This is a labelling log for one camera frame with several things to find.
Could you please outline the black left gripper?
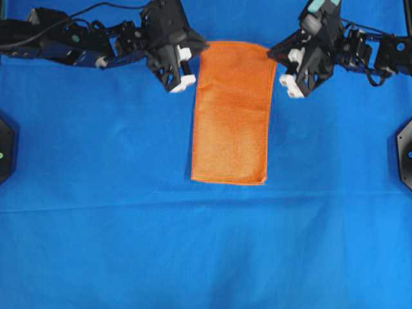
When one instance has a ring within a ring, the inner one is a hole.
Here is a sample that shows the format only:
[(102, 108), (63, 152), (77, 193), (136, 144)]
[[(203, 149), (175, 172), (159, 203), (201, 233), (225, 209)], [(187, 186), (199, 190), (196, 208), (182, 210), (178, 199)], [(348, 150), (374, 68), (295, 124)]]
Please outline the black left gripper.
[(189, 61), (210, 44), (191, 28), (181, 1), (150, 1), (140, 17), (148, 68), (167, 92), (185, 91), (196, 82)]

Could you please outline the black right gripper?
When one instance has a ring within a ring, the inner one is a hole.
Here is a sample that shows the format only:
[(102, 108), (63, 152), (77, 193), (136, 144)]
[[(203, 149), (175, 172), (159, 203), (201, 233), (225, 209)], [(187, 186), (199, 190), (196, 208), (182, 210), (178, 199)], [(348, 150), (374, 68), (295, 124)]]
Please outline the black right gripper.
[(333, 33), (310, 35), (299, 23), (299, 30), (273, 46), (267, 55), (286, 64), (279, 81), (291, 98), (305, 98), (333, 75), (335, 55), (344, 40), (344, 26)]

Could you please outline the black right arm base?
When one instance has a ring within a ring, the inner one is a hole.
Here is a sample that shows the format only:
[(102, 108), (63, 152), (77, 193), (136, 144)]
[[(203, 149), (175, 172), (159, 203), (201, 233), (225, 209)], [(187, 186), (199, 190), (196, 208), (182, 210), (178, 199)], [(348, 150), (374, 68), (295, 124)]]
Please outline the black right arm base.
[(401, 182), (411, 190), (411, 120), (396, 133), (398, 173)]

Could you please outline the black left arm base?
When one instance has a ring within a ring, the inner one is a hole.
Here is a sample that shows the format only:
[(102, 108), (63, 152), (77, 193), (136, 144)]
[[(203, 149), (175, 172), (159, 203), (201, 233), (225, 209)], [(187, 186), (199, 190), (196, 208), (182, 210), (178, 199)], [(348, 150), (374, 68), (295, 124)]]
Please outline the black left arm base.
[(1, 111), (1, 185), (13, 175), (17, 160), (15, 124)]

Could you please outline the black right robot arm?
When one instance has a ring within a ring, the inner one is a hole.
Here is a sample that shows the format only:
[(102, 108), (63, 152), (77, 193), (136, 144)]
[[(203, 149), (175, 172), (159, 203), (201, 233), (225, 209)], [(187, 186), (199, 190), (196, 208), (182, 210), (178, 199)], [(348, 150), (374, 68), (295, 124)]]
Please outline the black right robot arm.
[(334, 68), (364, 74), (373, 87), (399, 73), (411, 75), (411, 35), (363, 26), (341, 17), (341, 1), (309, 1), (299, 29), (273, 46), (282, 64), (279, 81), (291, 98), (305, 98), (333, 76)]

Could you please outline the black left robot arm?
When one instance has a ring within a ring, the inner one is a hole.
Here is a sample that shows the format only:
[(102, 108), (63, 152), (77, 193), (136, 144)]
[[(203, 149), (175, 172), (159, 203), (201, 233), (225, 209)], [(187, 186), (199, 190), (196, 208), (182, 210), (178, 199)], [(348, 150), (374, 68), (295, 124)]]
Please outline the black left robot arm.
[(169, 93), (185, 91), (196, 82), (191, 59), (209, 48), (189, 25), (181, 1), (150, 1), (135, 9), (139, 26), (124, 21), (105, 26), (82, 14), (104, 3), (68, 15), (34, 8), (27, 20), (1, 20), (1, 54), (19, 59), (44, 59), (66, 66), (101, 70), (146, 61)]

